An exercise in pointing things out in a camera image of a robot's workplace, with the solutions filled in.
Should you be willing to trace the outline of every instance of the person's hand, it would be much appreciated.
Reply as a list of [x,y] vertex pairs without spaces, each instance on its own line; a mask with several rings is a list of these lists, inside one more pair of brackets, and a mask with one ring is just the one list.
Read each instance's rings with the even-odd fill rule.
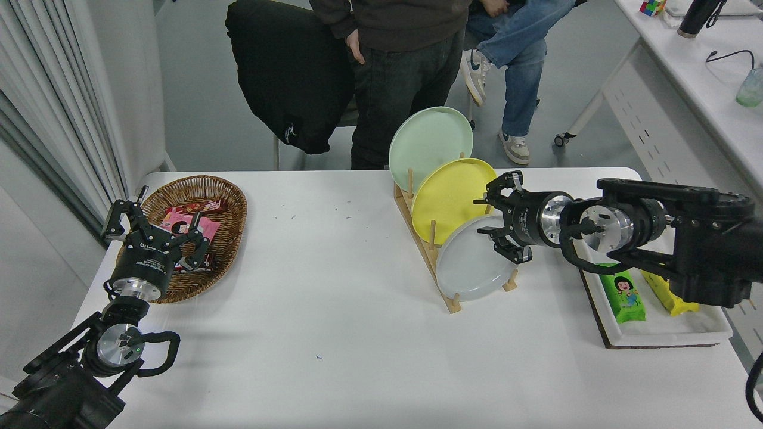
[[507,0],[479,0],[485,7],[485,11],[491,18],[509,11],[509,2]]
[[363,55],[360,53],[360,38],[358,37],[357,29],[344,38],[344,43],[347,44],[349,50],[353,52],[355,60],[360,63],[361,66],[365,64],[365,58],[363,58]]

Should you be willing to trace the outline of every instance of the caster wheel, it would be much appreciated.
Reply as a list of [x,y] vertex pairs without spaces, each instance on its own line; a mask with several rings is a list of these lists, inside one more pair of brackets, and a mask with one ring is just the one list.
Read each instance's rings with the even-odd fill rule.
[[556,137],[554,137],[554,145],[558,147],[564,147],[569,141],[570,139],[561,134],[556,134]]

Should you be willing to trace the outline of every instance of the white table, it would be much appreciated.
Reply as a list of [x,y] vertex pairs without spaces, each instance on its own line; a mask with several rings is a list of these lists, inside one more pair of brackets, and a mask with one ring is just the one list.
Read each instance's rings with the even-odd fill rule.
[[[237,261],[205,293],[151,306],[140,328],[180,334],[178,359],[134,379],[110,427],[760,427],[728,342],[606,349],[578,271],[557,250],[533,250],[517,289],[449,314],[389,172],[204,174],[247,197]],[[600,177],[637,178],[624,168],[524,174],[526,189],[580,198],[599,195]],[[117,251],[78,321],[106,304]],[[146,367],[164,353],[148,347]]]
[[745,108],[734,99],[750,56],[705,59],[713,50],[718,57],[749,49],[756,62],[763,60],[763,22],[721,18],[687,39],[661,17],[641,13],[640,0],[616,1],[639,40],[569,133],[578,134],[606,100],[652,180],[745,193],[760,206],[763,105]]

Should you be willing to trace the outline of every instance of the wooden peg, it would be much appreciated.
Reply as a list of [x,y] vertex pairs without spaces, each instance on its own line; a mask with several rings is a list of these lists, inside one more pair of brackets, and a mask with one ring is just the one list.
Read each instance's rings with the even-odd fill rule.
[[437,228],[437,222],[435,222],[434,219],[432,219],[431,229],[430,229],[430,250],[434,250],[434,231]]
[[461,297],[459,294],[455,294],[453,298],[448,298],[442,292],[440,293],[440,295],[443,297],[443,301],[445,301],[445,306],[448,308],[448,312],[450,314],[461,311],[461,303],[459,302]]
[[414,197],[414,169],[408,169],[408,198]]
[[509,278],[509,281],[504,284],[504,291],[510,292],[517,288],[517,274],[519,273],[518,269],[514,269],[514,272],[511,273],[511,277]]

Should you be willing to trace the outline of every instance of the person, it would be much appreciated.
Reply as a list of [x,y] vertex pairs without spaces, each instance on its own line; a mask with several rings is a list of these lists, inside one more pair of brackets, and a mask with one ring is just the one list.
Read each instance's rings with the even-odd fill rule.
[[383,169],[413,113],[444,105],[459,73],[471,0],[310,0],[353,64],[352,169]]
[[498,140],[509,159],[530,163],[525,137],[530,131],[538,96],[545,37],[549,29],[585,0],[479,0],[481,7],[468,16],[467,30],[480,43],[462,55],[460,66],[466,86],[477,106],[487,98],[485,78],[491,65],[506,68],[506,104]]

